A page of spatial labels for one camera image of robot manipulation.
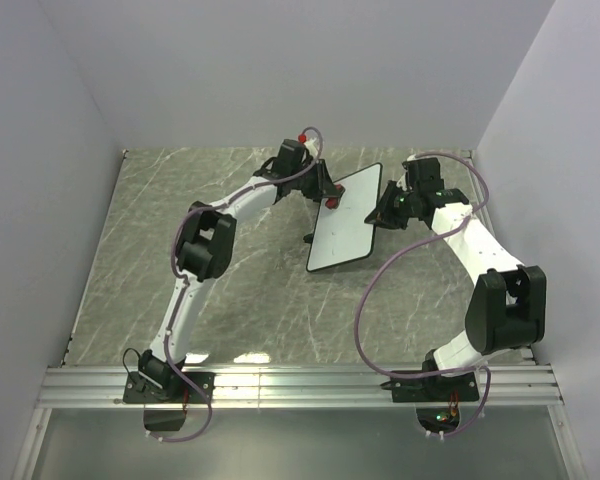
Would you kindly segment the red black whiteboard eraser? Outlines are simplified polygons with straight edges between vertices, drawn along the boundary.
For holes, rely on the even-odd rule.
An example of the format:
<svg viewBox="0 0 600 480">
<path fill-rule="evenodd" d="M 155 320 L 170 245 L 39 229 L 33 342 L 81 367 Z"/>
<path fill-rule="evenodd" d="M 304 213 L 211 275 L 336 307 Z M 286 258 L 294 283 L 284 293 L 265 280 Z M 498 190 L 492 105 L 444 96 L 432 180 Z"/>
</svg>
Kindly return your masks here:
<svg viewBox="0 0 600 480">
<path fill-rule="evenodd" d="M 334 186 L 335 193 L 326 198 L 324 206 L 329 210 L 335 210 L 339 207 L 342 196 L 345 192 L 345 187 L 341 184 Z"/>
</svg>

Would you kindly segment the white whiteboard black frame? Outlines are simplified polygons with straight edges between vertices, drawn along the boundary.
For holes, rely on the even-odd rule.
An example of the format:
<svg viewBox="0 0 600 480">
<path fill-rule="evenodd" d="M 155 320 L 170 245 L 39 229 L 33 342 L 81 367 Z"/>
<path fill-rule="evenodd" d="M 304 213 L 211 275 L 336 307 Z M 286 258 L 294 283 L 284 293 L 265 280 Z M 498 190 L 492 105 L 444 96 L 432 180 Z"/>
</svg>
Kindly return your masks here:
<svg viewBox="0 0 600 480">
<path fill-rule="evenodd" d="M 344 188 L 336 208 L 323 200 L 310 244 L 306 270 L 322 271 L 368 258 L 374 249 L 375 226 L 365 222 L 380 193 L 383 166 L 376 162 L 335 181 Z"/>
</svg>

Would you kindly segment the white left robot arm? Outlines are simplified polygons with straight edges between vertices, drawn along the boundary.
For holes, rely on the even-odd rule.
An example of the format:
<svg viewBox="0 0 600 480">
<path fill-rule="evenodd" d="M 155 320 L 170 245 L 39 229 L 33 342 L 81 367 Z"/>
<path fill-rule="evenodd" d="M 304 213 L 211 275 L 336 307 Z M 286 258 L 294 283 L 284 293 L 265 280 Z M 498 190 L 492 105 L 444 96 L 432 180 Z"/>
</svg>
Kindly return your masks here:
<svg viewBox="0 0 600 480">
<path fill-rule="evenodd" d="M 309 138 L 307 128 L 296 139 L 285 139 L 246 183 L 221 200 L 197 201 L 181 221 L 171 246 L 175 276 L 164 319 L 138 361 L 138 374 L 160 402 L 176 399 L 186 389 L 182 367 L 192 330 L 215 281 L 228 269 L 237 227 L 272 207 L 293 191 L 314 202 L 339 200 L 343 190 L 329 176 L 322 158 L 324 140 Z"/>
</svg>

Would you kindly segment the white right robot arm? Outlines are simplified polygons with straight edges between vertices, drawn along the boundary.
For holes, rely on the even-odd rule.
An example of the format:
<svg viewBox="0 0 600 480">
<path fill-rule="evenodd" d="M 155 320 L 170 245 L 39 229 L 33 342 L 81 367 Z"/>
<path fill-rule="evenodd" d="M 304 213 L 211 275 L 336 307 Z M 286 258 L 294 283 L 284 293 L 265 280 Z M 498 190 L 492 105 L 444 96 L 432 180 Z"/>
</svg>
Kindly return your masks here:
<svg viewBox="0 0 600 480">
<path fill-rule="evenodd" d="M 445 242 L 473 283 L 463 331 L 433 350 L 422 371 L 395 376 L 401 382 L 421 378 L 424 393 L 435 400 L 455 390 L 456 376 L 482 367 L 489 357 L 540 342 L 547 293 L 544 271 L 510 254 L 478 218 L 484 205 L 446 187 L 442 156 L 409 156 L 402 177 L 388 183 L 365 220 L 388 230 L 405 229 L 412 219 L 423 222 L 433 234 L 429 240 Z"/>
</svg>

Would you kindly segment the aluminium mounting rail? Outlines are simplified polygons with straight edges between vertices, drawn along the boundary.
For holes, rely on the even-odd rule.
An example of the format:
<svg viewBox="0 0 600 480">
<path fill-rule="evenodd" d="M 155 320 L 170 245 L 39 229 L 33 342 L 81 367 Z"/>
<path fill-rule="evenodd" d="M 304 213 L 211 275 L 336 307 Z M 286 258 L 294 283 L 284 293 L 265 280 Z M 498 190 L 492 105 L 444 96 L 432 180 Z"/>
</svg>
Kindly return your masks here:
<svg viewBox="0 0 600 480">
<path fill-rule="evenodd" d="M 208 366 L 213 378 L 215 409 L 360 409 L 394 408 L 391 393 L 380 384 L 386 378 L 361 365 Z M 556 406 L 563 398 L 549 366 L 495 366 L 488 407 Z M 131 403 L 131 386 L 121 367 L 49 369 L 36 401 L 38 408 L 177 409 L 171 403 Z"/>
</svg>

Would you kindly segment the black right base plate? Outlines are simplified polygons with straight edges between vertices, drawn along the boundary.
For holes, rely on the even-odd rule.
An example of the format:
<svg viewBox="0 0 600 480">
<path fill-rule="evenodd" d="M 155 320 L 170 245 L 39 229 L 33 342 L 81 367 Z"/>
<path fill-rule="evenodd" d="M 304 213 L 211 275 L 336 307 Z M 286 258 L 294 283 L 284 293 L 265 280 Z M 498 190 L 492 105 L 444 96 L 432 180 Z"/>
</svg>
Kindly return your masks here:
<svg viewBox="0 0 600 480">
<path fill-rule="evenodd" d="M 474 373 L 409 380 L 390 378 L 380 388 L 391 393 L 394 403 L 473 402 L 480 399 Z"/>
</svg>

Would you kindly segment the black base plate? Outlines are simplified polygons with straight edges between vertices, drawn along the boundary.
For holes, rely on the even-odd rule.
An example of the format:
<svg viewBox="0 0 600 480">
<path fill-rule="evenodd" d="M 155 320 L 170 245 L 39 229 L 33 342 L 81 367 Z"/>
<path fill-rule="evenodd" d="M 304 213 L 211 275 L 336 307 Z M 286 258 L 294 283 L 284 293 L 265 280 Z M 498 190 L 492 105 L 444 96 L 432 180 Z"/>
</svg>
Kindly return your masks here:
<svg viewBox="0 0 600 480">
<path fill-rule="evenodd" d="M 208 371 L 191 371 L 185 373 L 190 382 L 202 389 L 211 399 L 214 390 L 215 374 Z M 155 381 L 146 378 L 137 371 L 127 376 L 123 393 L 124 404 L 203 404 L 205 400 L 180 376 L 173 375 L 167 388 L 162 388 Z"/>
<path fill-rule="evenodd" d="M 473 402 L 480 399 L 474 373 L 409 380 L 390 378 L 380 388 L 391 393 L 394 403 Z"/>
</svg>

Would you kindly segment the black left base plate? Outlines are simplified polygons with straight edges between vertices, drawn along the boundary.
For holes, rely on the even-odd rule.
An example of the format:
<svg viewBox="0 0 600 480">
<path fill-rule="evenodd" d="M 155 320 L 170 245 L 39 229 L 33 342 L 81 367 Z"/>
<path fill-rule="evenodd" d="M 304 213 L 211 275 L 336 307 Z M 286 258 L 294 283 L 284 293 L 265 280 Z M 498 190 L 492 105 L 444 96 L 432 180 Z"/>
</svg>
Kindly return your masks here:
<svg viewBox="0 0 600 480">
<path fill-rule="evenodd" d="M 215 374 L 208 371 L 191 371 L 185 373 L 190 382 L 202 389 L 211 399 L 214 390 Z M 137 371 L 127 376 L 123 393 L 124 404 L 203 404 L 205 400 L 180 376 L 173 375 L 167 388 L 162 388 L 155 381 L 146 378 Z"/>
</svg>

